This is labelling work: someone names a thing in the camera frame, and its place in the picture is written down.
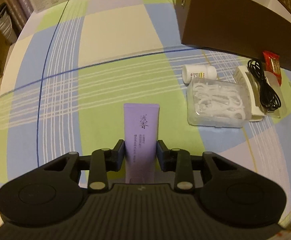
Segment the purple cream tube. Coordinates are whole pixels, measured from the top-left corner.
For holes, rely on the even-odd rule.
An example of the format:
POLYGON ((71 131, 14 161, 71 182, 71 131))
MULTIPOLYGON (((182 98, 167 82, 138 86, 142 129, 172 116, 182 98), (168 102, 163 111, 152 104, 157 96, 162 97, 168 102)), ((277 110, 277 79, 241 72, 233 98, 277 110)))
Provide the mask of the purple cream tube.
POLYGON ((124 104, 127 184, 154 182, 159 110, 158 104, 124 104))

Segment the clear floss pick box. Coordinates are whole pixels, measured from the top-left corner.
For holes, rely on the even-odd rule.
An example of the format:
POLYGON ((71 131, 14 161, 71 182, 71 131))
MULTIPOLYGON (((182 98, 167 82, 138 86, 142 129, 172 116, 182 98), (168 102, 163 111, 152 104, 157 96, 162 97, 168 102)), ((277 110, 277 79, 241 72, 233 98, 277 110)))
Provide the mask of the clear floss pick box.
POLYGON ((196 77, 186 95, 190 125, 242 128, 251 120, 249 93, 237 83, 196 77))

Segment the white pill bottle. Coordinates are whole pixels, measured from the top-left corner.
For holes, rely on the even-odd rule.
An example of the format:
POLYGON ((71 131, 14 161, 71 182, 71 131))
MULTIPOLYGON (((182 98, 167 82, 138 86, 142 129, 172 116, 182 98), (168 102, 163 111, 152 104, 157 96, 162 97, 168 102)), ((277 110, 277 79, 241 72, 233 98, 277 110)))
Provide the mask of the white pill bottle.
POLYGON ((203 64, 185 64, 182 67, 183 83, 190 84, 194 78, 217 79, 217 72, 214 66, 203 64))

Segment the white plastic holder tray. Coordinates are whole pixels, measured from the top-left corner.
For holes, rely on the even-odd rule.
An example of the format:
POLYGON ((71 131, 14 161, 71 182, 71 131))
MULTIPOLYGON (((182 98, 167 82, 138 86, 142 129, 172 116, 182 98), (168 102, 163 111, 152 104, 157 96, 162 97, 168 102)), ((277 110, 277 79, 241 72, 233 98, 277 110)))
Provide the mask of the white plastic holder tray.
POLYGON ((259 86, 256 79, 248 71, 246 66, 238 66, 234 72, 234 80, 242 85, 248 93, 251 105, 251 122, 258 122, 266 116, 259 98, 259 86))

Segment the red snack packet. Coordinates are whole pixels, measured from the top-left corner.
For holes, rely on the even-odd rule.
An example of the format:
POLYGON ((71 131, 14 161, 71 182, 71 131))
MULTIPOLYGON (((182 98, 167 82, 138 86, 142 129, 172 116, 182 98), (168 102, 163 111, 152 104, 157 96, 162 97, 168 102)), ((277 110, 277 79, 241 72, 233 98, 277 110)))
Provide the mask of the red snack packet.
POLYGON ((279 85, 282 84, 282 74, 279 64, 279 55, 271 51, 263 51, 263 56, 265 59, 265 69, 268 72, 274 74, 277 78, 279 85))

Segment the plaid tablecloth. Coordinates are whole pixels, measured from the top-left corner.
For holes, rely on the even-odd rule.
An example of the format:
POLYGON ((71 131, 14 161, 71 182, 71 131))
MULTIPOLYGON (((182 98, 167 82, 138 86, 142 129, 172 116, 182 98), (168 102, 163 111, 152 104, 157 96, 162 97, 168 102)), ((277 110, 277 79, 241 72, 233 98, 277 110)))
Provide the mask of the plaid tablecloth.
POLYGON ((0 88, 0 187, 69 151, 90 154, 124 136, 125 103, 160 106, 158 137, 170 148, 224 157, 277 182, 291 223, 291 72, 287 107, 243 128, 187 122, 185 64, 216 68, 233 81, 243 57, 181 44, 171 0, 70 0, 32 14, 0 88))

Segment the brown cardboard storage box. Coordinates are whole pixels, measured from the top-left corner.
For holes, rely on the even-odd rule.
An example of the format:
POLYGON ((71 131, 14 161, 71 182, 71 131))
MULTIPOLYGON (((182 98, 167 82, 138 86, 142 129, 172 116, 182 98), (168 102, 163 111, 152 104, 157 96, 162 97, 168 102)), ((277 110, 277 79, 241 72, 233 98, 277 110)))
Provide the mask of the brown cardboard storage box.
POLYGON ((182 44, 263 59, 291 71, 291 9, 282 0, 173 0, 182 44))

